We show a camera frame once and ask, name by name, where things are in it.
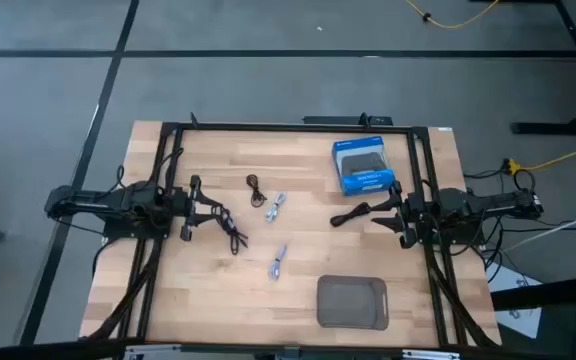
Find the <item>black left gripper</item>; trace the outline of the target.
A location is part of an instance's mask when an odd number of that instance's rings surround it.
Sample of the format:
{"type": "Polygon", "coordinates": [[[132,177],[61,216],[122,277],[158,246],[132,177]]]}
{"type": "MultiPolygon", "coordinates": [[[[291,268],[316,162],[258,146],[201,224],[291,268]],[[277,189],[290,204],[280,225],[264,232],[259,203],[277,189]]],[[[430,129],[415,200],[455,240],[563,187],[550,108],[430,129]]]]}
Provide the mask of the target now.
{"type": "Polygon", "coordinates": [[[200,224],[215,220],[220,221],[219,213],[197,214],[197,204],[208,205],[211,208],[223,208],[223,204],[201,193],[201,180],[198,175],[190,178],[190,188],[184,191],[181,187],[176,188],[172,199],[172,214],[174,217],[184,217],[185,221],[181,228],[180,238],[189,242],[192,240],[192,230],[200,224]]]}

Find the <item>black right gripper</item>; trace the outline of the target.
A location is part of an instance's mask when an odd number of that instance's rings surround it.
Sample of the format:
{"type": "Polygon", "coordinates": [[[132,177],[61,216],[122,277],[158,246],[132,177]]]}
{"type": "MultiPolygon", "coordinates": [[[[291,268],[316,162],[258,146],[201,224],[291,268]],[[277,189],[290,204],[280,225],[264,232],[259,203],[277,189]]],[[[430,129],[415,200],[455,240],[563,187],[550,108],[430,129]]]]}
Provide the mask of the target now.
{"type": "Polygon", "coordinates": [[[417,242],[418,237],[414,227],[410,223],[416,223],[420,217],[420,205],[412,193],[413,200],[402,197],[402,187],[399,181],[395,180],[390,187],[390,198],[378,205],[371,207],[372,211],[389,211],[396,210],[393,217],[376,217],[371,221],[382,225],[395,233],[400,233],[400,246],[402,249],[412,248],[417,242]]]}

